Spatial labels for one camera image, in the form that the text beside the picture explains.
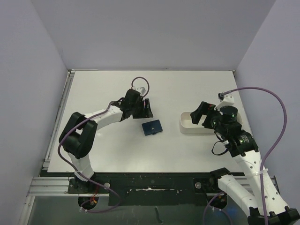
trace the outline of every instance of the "wall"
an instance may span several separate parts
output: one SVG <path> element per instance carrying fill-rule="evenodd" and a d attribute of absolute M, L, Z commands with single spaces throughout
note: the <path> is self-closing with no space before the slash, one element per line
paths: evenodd
<path fill-rule="evenodd" d="M 67 68 L 236 69 L 275 0 L 32 0 Z"/>
<path fill-rule="evenodd" d="M 300 210 L 299 59 L 300 1 L 277 0 L 237 69 L 238 86 L 260 86 L 276 92 L 285 103 L 285 135 L 266 165 L 277 176 L 282 196 Z M 264 154 L 278 137 L 283 113 L 274 97 L 241 91 L 254 136 Z"/>
<path fill-rule="evenodd" d="M 0 6 L 0 224 L 17 224 L 67 71 L 29 0 Z"/>

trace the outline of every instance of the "small dark blue object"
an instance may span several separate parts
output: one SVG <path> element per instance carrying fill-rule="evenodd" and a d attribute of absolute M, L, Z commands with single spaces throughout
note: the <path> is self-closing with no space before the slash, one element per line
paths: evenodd
<path fill-rule="evenodd" d="M 144 130 L 145 136 L 154 135 L 163 131 L 159 120 L 142 123 L 142 129 Z"/>

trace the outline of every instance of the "metal strip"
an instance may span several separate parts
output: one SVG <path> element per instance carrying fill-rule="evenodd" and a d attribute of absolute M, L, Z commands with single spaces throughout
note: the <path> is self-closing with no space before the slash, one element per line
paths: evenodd
<path fill-rule="evenodd" d="M 35 196 L 28 196 L 26 198 L 26 201 L 24 203 L 25 205 L 23 207 L 18 225 L 27 225 L 28 224 L 31 210 L 33 207 L 33 203 L 34 203 L 34 199 L 35 199 Z"/>
<path fill-rule="evenodd" d="M 249 182 L 245 177 L 235 179 L 250 193 L 252 193 Z M 276 179 L 271 178 L 277 187 Z M 34 177 L 29 188 L 28 196 L 91 196 L 91 194 L 68 194 L 68 177 Z M 108 196 L 109 194 L 98 194 L 97 196 Z"/>
<path fill-rule="evenodd" d="M 58 112 L 57 112 L 57 115 L 56 115 L 55 124 L 54 124 L 53 132 L 52 132 L 52 135 L 51 135 L 51 139 L 50 139 L 50 143 L 49 143 L 49 147 L 48 147 L 48 150 L 47 150 L 45 160 L 51 159 L 51 155 L 52 155 L 52 151 L 53 151 L 53 147 L 54 147 L 54 140 L 57 137 L 57 132 L 58 132 L 58 129 L 60 127 L 61 118 L 62 118 L 63 112 L 65 110 L 65 107 L 66 107 L 66 103 L 67 103 L 67 99 L 68 99 L 68 96 L 69 96 L 69 92 L 70 92 L 70 89 L 71 89 L 71 85 L 72 85 L 74 75 L 75 75 L 75 71 L 73 71 L 73 70 L 68 71 L 67 80 L 66 80 L 66 83 L 65 83 L 65 88 L 64 88 L 64 91 L 62 93 L 60 106 L 58 108 Z"/>

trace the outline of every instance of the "cable tie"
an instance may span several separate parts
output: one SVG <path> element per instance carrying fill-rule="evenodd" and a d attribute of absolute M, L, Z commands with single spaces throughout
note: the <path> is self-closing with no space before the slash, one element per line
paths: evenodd
<path fill-rule="evenodd" d="M 259 175 L 261 175 L 262 173 L 267 172 L 267 171 L 268 171 L 268 169 L 260 170 L 260 171 L 258 171 L 258 172 L 254 172 L 254 173 L 252 173 L 252 174 L 250 174 L 250 175 L 247 175 L 247 176 L 245 176 L 245 177 L 251 178 L 251 177 L 254 177 L 254 176 L 259 176 Z"/>

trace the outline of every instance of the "purple cable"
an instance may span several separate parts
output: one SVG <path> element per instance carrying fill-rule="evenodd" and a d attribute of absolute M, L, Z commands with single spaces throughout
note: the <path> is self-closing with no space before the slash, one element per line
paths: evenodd
<path fill-rule="evenodd" d="M 131 82 L 131 88 L 133 88 L 133 83 L 137 79 L 143 79 L 147 83 L 147 85 L 148 85 L 147 92 L 143 95 L 143 98 L 144 98 L 144 97 L 146 97 L 148 95 L 148 93 L 150 91 L 150 84 L 149 84 L 149 82 L 147 81 L 147 79 L 145 77 L 137 76 L 135 79 L 132 80 L 132 82 Z"/>
<path fill-rule="evenodd" d="M 285 128 L 286 128 L 286 124 L 287 124 L 286 108 L 285 108 L 285 105 L 284 105 L 283 101 L 280 99 L 280 97 L 278 95 L 276 95 L 274 92 L 272 92 L 268 89 L 265 89 L 265 88 L 258 88 L 258 87 L 236 88 L 236 89 L 233 89 L 233 90 L 223 92 L 223 95 L 227 95 L 227 94 L 229 94 L 231 92 L 234 92 L 234 91 L 237 91 L 237 90 L 246 90 L 246 89 L 262 90 L 262 91 L 265 91 L 265 92 L 273 95 L 280 102 L 280 105 L 281 105 L 282 110 L 283 110 L 283 115 L 284 115 L 284 123 L 283 123 L 283 127 L 282 127 L 282 130 L 280 132 L 279 137 L 277 138 L 275 143 L 272 145 L 272 147 L 269 149 L 269 151 L 266 153 L 266 155 L 262 158 L 262 163 L 261 163 L 261 166 L 260 166 L 260 170 L 262 171 L 264 163 L 265 163 L 267 157 L 274 150 L 274 148 L 276 147 L 276 145 L 279 143 L 280 139 L 282 138 L 283 134 L 285 133 Z M 261 179 L 261 188 L 262 188 L 262 207 L 263 207 L 263 213 L 264 213 L 264 222 L 265 222 L 265 225 L 268 225 L 267 206 L 266 206 L 266 200 L 265 200 L 265 196 L 264 196 L 263 173 L 260 174 L 260 179 Z"/>
<path fill-rule="evenodd" d="M 208 207 L 211 206 L 210 204 L 212 203 L 212 201 L 214 201 L 219 195 L 222 195 L 222 194 L 225 194 L 225 192 L 222 191 L 222 192 L 216 194 L 215 196 L 213 196 L 213 198 L 212 198 L 212 199 L 208 202 L 208 204 L 206 205 L 206 207 L 205 207 L 205 209 L 204 209 L 204 212 L 203 212 L 203 218 L 202 218 L 202 220 L 203 220 L 203 225 L 205 225 L 205 214 L 206 214 L 206 212 L 207 212 Z M 233 225 L 233 221 L 231 220 L 230 216 L 228 215 L 228 213 L 227 213 L 226 211 L 224 211 L 224 210 L 222 210 L 222 209 L 219 209 L 219 208 L 217 208 L 217 207 L 215 207 L 215 209 L 222 211 L 222 212 L 228 217 L 230 224 Z"/>
<path fill-rule="evenodd" d="M 106 112 L 108 111 L 108 109 L 109 109 L 109 107 L 111 106 L 112 103 L 113 103 L 113 102 L 110 102 L 109 105 L 108 105 L 108 107 L 107 107 L 107 109 L 105 109 L 103 112 L 100 112 L 100 113 L 98 113 L 98 114 L 95 114 L 95 115 L 93 115 L 93 116 L 91 116 L 91 117 L 85 119 L 84 121 L 80 122 L 80 123 L 77 124 L 75 127 L 73 127 L 73 128 L 72 128 L 72 129 L 71 129 L 71 130 L 63 137 L 63 139 L 61 140 L 60 144 L 58 145 L 58 149 L 57 149 L 57 153 L 58 153 L 58 155 L 60 156 L 60 158 L 61 158 L 62 160 L 64 160 L 66 163 L 68 163 L 71 167 L 73 167 L 73 169 L 74 169 L 81 177 L 85 178 L 86 180 L 88 180 L 89 182 L 91 182 L 91 183 L 93 183 L 93 184 L 96 184 L 96 185 L 98 185 L 98 186 L 100 186 L 100 187 L 103 187 L 103 188 L 107 189 L 108 191 L 112 192 L 114 195 L 116 195 L 116 196 L 120 199 L 120 201 L 119 201 L 116 205 L 114 205 L 114 206 L 112 206 L 112 207 L 110 207 L 110 208 L 108 208 L 108 209 L 106 209 L 106 210 L 87 210 L 87 212 L 101 213 L 101 212 L 108 212 L 108 211 L 110 211 L 110 210 L 113 210 L 113 209 L 117 208 L 117 207 L 121 204 L 121 197 L 120 197 L 120 196 L 118 195 L 118 193 L 116 193 L 114 190 L 112 190 L 112 189 L 110 189 L 110 188 L 108 188 L 108 187 L 105 187 L 103 184 L 97 183 L 97 182 L 95 182 L 95 181 L 93 181 L 93 180 L 87 178 L 87 177 L 84 176 L 81 172 L 79 172 L 78 169 L 76 168 L 76 166 L 74 166 L 70 161 L 68 161 L 66 158 L 64 158 L 64 157 L 62 156 L 62 154 L 61 154 L 61 152 L 60 152 L 60 148 L 62 147 L 62 144 L 64 143 L 64 141 L 66 140 L 66 138 L 67 138 L 72 132 L 74 132 L 78 127 L 80 127 L 82 124 L 86 123 L 87 121 L 89 121 L 89 120 L 91 120 L 91 119 L 93 119 L 93 118 L 95 118 L 95 117 L 97 117 L 97 116 L 100 116 L 100 115 L 106 113 Z"/>

